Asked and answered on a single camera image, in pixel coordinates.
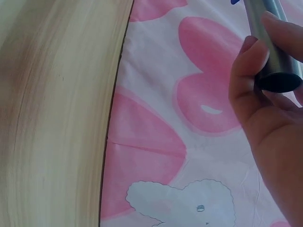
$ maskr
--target metal cylinder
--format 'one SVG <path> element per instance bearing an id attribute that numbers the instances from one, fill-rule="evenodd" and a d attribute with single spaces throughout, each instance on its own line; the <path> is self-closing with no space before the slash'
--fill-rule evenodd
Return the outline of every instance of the metal cylinder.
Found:
<path id="1" fill-rule="evenodd" d="M 262 71 L 256 75 L 256 85 L 275 93 L 290 92 L 302 84 L 300 63 L 274 45 L 261 23 L 265 11 L 286 21 L 286 16 L 280 0 L 244 0 L 251 34 L 263 40 L 270 51 L 268 62 Z"/>

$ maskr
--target light wooden panel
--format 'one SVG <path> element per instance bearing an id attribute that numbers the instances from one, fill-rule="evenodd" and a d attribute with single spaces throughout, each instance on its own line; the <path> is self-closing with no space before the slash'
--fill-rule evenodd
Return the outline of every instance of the light wooden panel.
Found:
<path id="1" fill-rule="evenodd" d="M 133 0 L 0 0 L 0 227 L 97 227 Z"/>

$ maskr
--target bed sheet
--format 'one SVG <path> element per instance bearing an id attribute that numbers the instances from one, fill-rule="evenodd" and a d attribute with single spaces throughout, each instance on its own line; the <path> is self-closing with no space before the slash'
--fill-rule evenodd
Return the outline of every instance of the bed sheet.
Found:
<path id="1" fill-rule="evenodd" d="M 302 25 L 303 2 L 281 2 Z M 108 132 L 102 227 L 289 227 L 228 101 L 231 65 L 249 34 L 243 2 L 134 1 Z"/>

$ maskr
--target hand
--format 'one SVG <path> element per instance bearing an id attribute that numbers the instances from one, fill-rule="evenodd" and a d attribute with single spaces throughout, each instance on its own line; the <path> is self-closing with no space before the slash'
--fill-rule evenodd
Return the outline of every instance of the hand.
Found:
<path id="1" fill-rule="evenodd" d="M 266 12 L 262 22 L 272 41 L 303 61 L 303 28 Z M 230 102 L 243 126 L 263 180 L 292 227 L 303 226 L 303 109 L 282 94 L 254 89 L 254 76 L 269 55 L 248 36 L 232 67 Z M 303 105 L 303 87 L 295 92 Z"/>

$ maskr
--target pink flower print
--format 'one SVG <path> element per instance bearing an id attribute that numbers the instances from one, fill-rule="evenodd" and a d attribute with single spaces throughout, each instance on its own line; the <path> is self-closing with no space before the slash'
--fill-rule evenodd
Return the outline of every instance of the pink flower print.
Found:
<path id="1" fill-rule="evenodd" d="M 187 0 L 135 0 L 130 22 L 154 20 L 186 5 Z"/>
<path id="2" fill-rule="evenodd" d="M 101 218 L 128 214 L 129 186 L 138 181 L 169 184 L 183 166 L 186 147 L 148 105 L 125 89 L 115 93 L 108 132 Z"/>
<path id="3" fill-rule="evenodd" d="M 228 85 L 242 40 L 224 26 L 201 17 L 183 19 L 179 39 L 188 58 L 202 72 L 177 82 L 177 112 L 200 134 L 221 135 L 239 127 L 228 100 Z"/>
<path id="4" fill-rule="evenodd" d="M 279 221 L 272 224 L 270 227 L 290 227 L 290 225 L 287 222 Z"/>

